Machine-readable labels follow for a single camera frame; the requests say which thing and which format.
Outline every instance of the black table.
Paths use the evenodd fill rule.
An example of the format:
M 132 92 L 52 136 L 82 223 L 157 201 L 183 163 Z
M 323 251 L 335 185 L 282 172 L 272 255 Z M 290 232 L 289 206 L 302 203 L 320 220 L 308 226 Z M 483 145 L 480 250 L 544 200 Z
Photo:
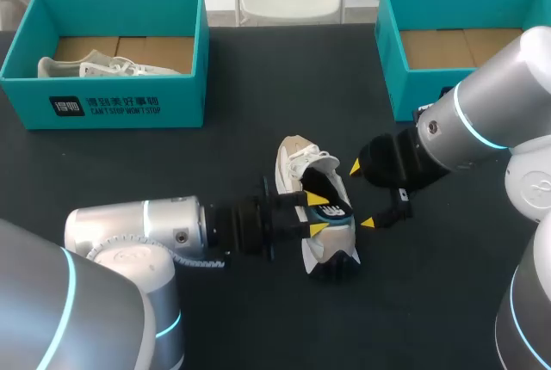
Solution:
M 214 28 L 202 129 L 27 132 L 1 95 L 0 218 L 62 244 L 77 207 L 242 197 L 261 173 L 273 185 L 277 147 L 298 133 L 340 157 L 360 221 L 387 192 L 346 174 L 397 129 L 373 25 Z M 273 263 L 179 268 L 185 368 L 500 369 L 495 313 L 536 228 L 507 200 L 507 159 L 443 178 L 389 231 L 358 229 L 362 269 L 339 284 L 306 277 L 298 242 Z

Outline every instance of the blue light ring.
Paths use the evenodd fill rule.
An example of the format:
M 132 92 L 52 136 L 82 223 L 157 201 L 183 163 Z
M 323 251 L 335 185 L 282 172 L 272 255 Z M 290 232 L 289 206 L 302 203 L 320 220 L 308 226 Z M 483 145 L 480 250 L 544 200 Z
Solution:
M 58 328 L 53 334 L 52 341 L 48 346 L 42 360 L 40 361 L 36 370 L 46 370 L 52 361 L 53 355 L 57 351 L 61 339 L 69 323 L 69 318 L 71 317 L 72 306 L 75 302 L 75 294 L 77 292 L 77 271 L 75 269 L 75 263 L 72 260 L 71 254 L 65 248 L 62 248 L 65 258 L 67 259 L 67 267 L 69 270 L 69 283 L 67 286 L 67 296 L 65 297 L 65 306 L 63 307 L 63 312 L 61 313 L 61 319 L 59 320 Z
M 515 326 L 517 327 L 517 331 L 518 331 L 518 334 L 520 335 L 520 338 L 523 339 L 523 342 L 528 348 L 528 350 L 530 351 L 530 353 L 532 353 L 532 355 L 540 362 L 542 366 L 544 366 L 547 370 L 551 370 L 551 366 L 549 366 L 549 364 L 547 364 L 543 360 L 543 358 L 540 357 L 540 355 L 537 354 L 534 348 L 530 345 L 530 343 L 526 339 L 526 336 L 524 335 L 523 331 L 520 328 L 520 324 L 518 323 L 517 314 L 515 313 L 515 307 L 513 306 L 513 287 L 515 285 L 515 277 L 517 276 L 517 271 L 518 271 L 518 268 L 515 270 L 515 274 L 513 275 L 513 279 L 511 280 L 511 290 L 509 291 L 509 301 L 511 304 L 511 315 L 513 317 L 513 321 L 515 323 Z
M 490 146 L 493 149 L 507 149 L 507 146 L 496 145 L 493 142 L 490 142 L 488 139 L 484 138 L 482 135 L 476 132 L 476 130 L 473 128 L 473 125 L 471 125 L 471 122 L 468 121 L 467 116 L 463 113 L 463 111 L 461 110 L 461 107 L 459 106 L 457 91 L 459 89 L 460 84 L 461 83 L 458 83 L 454 89 L 454 105 L 455 105 L 455 111 L 457 112 L 459 119 L 461 119 L 461 122 L 463 122 L 463 125 L 465 125 L 468 131 L 471 134 L 473 134 L 473 136 L 476 139 L 478 139 L 480 142 L 482 142 L 484 145 Z
M 164 329 L 163 331 L 160 331 L 158 332 L 156 335 L 155 335 L 155 338 L 159 338 L 159 337 L 162 337 L 164 336 L 165 334 L 171 332 L 174 330 L 174 328 L 178 325 L 178 323 L 180 323 L 180 319 L 182 318 L 182 312 L 180 311 L 178 313 L 178 317 L 176 318 L 176 320 L 174 321 L 174 323 L 172 323 L 170 325 L 170 327 Z

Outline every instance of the robotic arm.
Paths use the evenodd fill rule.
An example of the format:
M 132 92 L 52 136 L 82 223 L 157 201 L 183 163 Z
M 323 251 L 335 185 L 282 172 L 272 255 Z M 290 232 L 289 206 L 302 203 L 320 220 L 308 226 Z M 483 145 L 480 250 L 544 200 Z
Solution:
M 512 204 L 542 220 L 551 208 L 550 48 L 551 28 L 524 32 L 438 102 L 420 108 L 416 126 L 364 146 L 350 174 L 399 191 L 391 210 L 364 224 L 385 227 L 410 217 L 409 193 L 506 149 Z
M 551 28 L 527 30 L 417 117 L 360 151 L 350 174 L 390 188 L 393 198 L 362 224 L 411 217 L 409 193 L 509 149 L 509 199 L 540 224 L 499 308 L 496 346 L 505 370 L 551 370 Z

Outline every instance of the white sneaker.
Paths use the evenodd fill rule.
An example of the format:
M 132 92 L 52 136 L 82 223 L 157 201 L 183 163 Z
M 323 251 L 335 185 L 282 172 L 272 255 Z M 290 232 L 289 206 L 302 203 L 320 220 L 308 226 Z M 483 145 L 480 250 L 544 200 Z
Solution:
M 92 50 L 84 59 L 76 62 L 59 62 L 42 58 L 38 62 L 38 77 L 100 77 L 178 75 L 177 71 L 149 65 L 137 65 L 132 60 L 106 56 Z
M 279 194 L 304 190 L 329 201 L 316 207 L 295 208 L 301 222 L 322 227 L 314 237 L 302 240 L 302 257 L 308 274 L 326 263 L 360 264 L 352 207 L 343 181 L 335 171 L 339 164 L 338 159 L 298 135 L 287 136 L 277 153 L 275 185 Z

